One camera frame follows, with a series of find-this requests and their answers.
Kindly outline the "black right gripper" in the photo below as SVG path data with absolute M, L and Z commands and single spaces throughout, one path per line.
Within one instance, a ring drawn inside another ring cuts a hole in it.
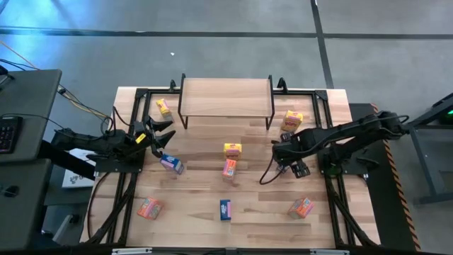
M 299 138 L 294 137 L 294 132 L 284 132 L 280 135 L 280 141 L 272 141 L 273 159 L 278 165 L 290 168 L 297 179 L 311 174 L 309 167 L 302 158 L 310 155 L 310 149 L 303 149 Z

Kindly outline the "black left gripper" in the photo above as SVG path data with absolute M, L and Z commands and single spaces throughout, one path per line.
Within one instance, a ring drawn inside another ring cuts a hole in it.
M 172 120 L 155 121 L 150 116 L 142 122 L 135 121 L 133 124 L 135 142 L 144 149 L 151 148 L 151 153 L 158 159 L 162 158 L 163 152 L 160 149 L 166 147 L 171 138 L 176 134 L 175 130 L 156 135 L 173 124 Z

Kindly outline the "yellow Pops cereal box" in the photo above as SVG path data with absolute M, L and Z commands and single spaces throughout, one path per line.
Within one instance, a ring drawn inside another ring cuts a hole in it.
M 242 145 L 240 143 L 225 143 L 223 151 L 226 159 L 237 160 L 241 158 Z
M 281 124 L 281 130 L 295 132 L 303 121 L 303 114 L 288 110 Z
M 157 100 L 156 106 L 159 109 L 159 112 L 160 112 L 163 120 L 173 121 L 171 109 L 169 108 L 169 106 L 164 98 Z

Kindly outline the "orange Mini-Wheats cereal box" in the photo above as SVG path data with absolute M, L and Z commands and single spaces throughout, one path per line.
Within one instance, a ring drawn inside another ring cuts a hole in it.
M 303 219 L 311 212 L 313 207 L 314 204 L 308 198 L 298 199 L 293 203 L 287 214 L 296 220 Z
M 161 201 L 147 197 L 139 207 L 137 214 L 145 219 L 155 220 L 159 216 L 159 213 L 163 207 L 164 204 Z
M 222 178 L 226 181 L 233 181 L 236 173 L 237 161 L 233 159 L 227 159 L 224 164 L 222 171 Z

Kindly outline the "white printed box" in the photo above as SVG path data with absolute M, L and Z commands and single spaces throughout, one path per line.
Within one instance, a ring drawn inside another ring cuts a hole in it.
M 88 159 L 88 154 L 93 154 L 92 151 L 84 149 L 73 149 L 69 152 L 71 155 L 82 159 L 83 161 L 89 163 L 92 166 L 95 166 L 96 163 Z M 85 178 L 82 175 L 75 174 L 73 171 L 68 169 L 65 170 L 64 178 L 62 181 L 62 188 L 88 188 L 93 187 L 94 181 L 91 179 Z

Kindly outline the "black hazard-striped floor mat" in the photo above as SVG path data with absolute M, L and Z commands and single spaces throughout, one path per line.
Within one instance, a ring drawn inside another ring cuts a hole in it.
M 370 172 L 367 186 L 381 244 L 386 248 L 420 251 L 420 242 L 389 142 L 379 140 L 371 144 L 364 156 L 379 163 Z

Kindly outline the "grey desk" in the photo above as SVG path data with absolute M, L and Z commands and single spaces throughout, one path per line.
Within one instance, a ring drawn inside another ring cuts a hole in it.
M 0 164 L 37 158 L 61 77 L 59 69 L 0 75 L 0 118 L 23 119 L 14 151 L 0 154 Z
M 0 186 L 18 186 L 14 198 L 0 195 L 0 251 L 21 250 L 42 225 L 52 164 L 48 159 L 0 165 Z

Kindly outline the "black keyboard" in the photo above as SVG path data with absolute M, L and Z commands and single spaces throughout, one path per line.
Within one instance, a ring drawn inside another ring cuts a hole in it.
M 23 118 L 9 116 L 0 118 L 0 154 L 13 153 L 21 132 Z

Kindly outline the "black equipment stand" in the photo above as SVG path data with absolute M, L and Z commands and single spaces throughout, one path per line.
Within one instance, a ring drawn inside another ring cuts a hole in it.
M 453 93 L 406 123 L 396 147 L 415 168 L 415 205 L 453 202 Z

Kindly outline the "black aluminium rig frame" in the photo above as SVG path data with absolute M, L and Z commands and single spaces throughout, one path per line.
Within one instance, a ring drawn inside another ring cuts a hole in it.
M 291 171 L 276 172 L 272 141 L 278 140 L 287 111 L 303 114 L 301 128 L 343 124 L 351 119 L 343 90 L 273 88 L 275 115 L 269 129 L 263 118 L 190 117 L 184 128 L 178 115 L 180 85 L 170 88 L 120 87 L 115 107 L 117 126 L 127 129 L 133 120 L 150 116 L 163 120 L 156 101 L 164 98 L 173 116 L 176 134 L 165 153 L 182 161 L 181 175 L 165 169 L 151 153 L 144 155 L 136 174 L 111 171 L 97 183 L 93 205 L 86 218 L 83 239 L 99 230 L 122 193 L 131 200 L 120 211 L 104 236 L 104 242 L 128 247 L 211 248 L 332 248 L 339 233 L 349 234 L 342 215 L 328 201 L 325 178 L 316 156 L 306 158 L 311 174 L 295 178 Z M 224 144 L 240 143 L 233 181 L 222 178 Z M 138 216 L 147 197 L 164 204 L 155 220 Z M 303 219 L 287 212 L 298 199 L 308 198 L 314 207 Z M 231 201 L 230 221 L 221 221 L 220 200 Z M 338 232 L 333 221 L 339 221 Z

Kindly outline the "wooden shelf black metal frame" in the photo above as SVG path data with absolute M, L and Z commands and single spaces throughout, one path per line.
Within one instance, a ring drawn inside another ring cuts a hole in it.
M 190 117 L 263 118 L 269 129 L 275 115 L 273 77 L 266 79 L 180 79 L 178 115 L 184 128 Z

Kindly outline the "silver bracket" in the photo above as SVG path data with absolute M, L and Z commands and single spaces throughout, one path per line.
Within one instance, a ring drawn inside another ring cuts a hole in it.
M 311 249 L 310 255 L 350 255 L 350 252 L 340 249 Z
M 121 248 L 113 249 L 111 255 L 151 255 L 152 248 Z

